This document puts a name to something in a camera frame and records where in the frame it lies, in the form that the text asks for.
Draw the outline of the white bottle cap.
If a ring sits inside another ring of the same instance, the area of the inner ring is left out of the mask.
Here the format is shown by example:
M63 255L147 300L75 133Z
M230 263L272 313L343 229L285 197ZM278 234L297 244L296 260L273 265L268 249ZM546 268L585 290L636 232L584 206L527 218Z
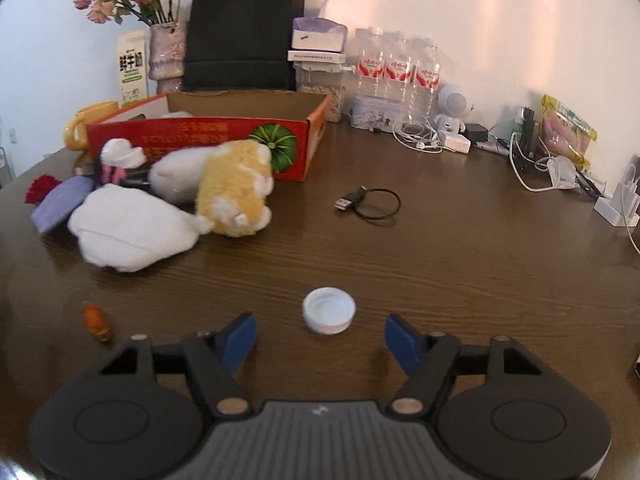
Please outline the white bottle cap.
M321 335L343 333L352 324L356 302L343 289L320 287L303 300L302 312L306 326Z

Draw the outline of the white tissue cloth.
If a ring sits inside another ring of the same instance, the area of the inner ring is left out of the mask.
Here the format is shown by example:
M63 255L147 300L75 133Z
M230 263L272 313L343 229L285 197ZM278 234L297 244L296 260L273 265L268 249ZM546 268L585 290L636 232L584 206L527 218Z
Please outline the white tissue cloth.
M212 226L160 198L114 184L91 192L67 222L85 261L126 273L186 252Z

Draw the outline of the white yellow plush toy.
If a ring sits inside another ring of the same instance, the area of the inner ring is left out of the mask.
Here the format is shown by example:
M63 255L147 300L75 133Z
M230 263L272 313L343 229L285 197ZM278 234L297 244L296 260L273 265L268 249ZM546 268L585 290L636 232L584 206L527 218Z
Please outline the white yellow plush toy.
M166 202L193 204L216 234L251 236L272 218L266 205L274 185L271 151L255 140L171 152L154 162L149 182Z

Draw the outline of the purple woven pouch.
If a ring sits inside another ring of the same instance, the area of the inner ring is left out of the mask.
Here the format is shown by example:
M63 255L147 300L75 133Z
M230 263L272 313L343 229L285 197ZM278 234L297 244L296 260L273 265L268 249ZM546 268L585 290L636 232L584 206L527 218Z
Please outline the purple woven pouch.
M93 190L93 180L84 176L73 176L57 185L30 216L37 233L46 235L64 223Z

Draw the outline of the red fabric rose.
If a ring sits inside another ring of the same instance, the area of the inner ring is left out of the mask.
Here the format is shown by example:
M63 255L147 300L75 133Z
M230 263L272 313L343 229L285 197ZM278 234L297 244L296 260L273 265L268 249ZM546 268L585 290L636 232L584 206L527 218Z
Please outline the red fabric rose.
M29 205L39 205L49 193L61 184L61 181L50 174L43 174L35 178L29 185L25 196L24 203Z

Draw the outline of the orange dried flower bud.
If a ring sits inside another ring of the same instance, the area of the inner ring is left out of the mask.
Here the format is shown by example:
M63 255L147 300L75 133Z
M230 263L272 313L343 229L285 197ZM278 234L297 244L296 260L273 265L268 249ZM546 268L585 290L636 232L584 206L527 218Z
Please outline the orange dried flower bud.
M96 341L106 344L113 340L113 327L103 311L94 304L84 303L84 322L86 329Z

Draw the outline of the white earphones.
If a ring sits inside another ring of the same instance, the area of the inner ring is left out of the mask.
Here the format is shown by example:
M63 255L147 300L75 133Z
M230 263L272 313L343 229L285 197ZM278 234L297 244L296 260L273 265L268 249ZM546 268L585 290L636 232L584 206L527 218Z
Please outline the white earphones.
M429 122L395 122L392 135L401 146L410 151L425 154L444 151L436 130Z

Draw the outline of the white round lid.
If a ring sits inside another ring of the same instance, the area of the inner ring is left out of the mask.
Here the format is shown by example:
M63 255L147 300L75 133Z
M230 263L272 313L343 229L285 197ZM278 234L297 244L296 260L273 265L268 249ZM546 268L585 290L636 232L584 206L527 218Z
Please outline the white round lid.
M108 140L101 150L100 159L103 165L116 166L131 153L131 143L122 138Z
M118 166L125 169L136 169L146 163L146 156L142 148L130 148L119 159Z

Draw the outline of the black power adapter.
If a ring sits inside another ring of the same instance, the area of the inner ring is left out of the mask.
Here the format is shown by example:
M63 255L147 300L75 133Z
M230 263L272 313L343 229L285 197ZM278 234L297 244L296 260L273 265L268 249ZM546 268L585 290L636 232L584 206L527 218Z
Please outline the black power adapter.
M472 144L486 142L489 136L488 129L475 122L467 122L463 134Z

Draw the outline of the white face mask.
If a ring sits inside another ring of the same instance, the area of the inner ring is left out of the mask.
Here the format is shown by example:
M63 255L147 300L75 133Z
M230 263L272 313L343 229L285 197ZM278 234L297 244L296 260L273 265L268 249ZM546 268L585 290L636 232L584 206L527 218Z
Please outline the white face mask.
M552 156L546 165L552 190L572 190L578 187L577 169L568 158Z

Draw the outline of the yellow snack bag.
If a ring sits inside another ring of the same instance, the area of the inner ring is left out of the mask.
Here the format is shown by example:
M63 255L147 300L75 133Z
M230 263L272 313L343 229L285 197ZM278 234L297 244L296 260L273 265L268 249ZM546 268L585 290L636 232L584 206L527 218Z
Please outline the yellow snack bag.
M551 154L568 158L577 169L587 169L586 151L598 140L597 130L553 96L544 94L540 102L544 146Z

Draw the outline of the yellow ceramic mug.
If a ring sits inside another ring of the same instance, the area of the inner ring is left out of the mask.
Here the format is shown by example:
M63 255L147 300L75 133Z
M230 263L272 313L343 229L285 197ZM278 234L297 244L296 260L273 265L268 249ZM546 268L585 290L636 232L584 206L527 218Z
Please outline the yellow ceramic mug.
M88 148L87 127L119 109L117 101L104 101L78 110L63 132L65 147L72 151Z

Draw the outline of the water bottle right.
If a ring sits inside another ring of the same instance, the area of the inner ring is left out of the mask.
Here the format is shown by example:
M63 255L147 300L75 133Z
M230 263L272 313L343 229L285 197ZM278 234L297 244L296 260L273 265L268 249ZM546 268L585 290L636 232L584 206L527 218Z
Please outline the water bottle right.
M440 62L436 42L432 38L416 40L409 112L414 122L422 122L430 116L439 77Z

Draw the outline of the water bottle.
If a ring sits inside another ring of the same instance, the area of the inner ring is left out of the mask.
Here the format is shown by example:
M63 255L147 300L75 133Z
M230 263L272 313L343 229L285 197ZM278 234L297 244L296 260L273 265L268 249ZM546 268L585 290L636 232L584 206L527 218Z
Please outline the water bottle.
M358 94L378 96L380 81L384 72L383 31L379 27L356 30L358 60Z
M410 41L403 32L390 32L385 39L385 97L402 102L411 80L413 60Z
M432 38L416 40L409 112L414 122L422 122L430 116L439 77L440 62L436 42Z

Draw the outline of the purple textured vase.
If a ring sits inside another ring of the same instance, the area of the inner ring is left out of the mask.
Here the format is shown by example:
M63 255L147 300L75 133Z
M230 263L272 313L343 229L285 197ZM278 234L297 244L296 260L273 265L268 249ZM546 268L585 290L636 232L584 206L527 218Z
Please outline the purple textured vase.
M179 92L186 58L186 23L170 22L150 28L149 77L158 94Z

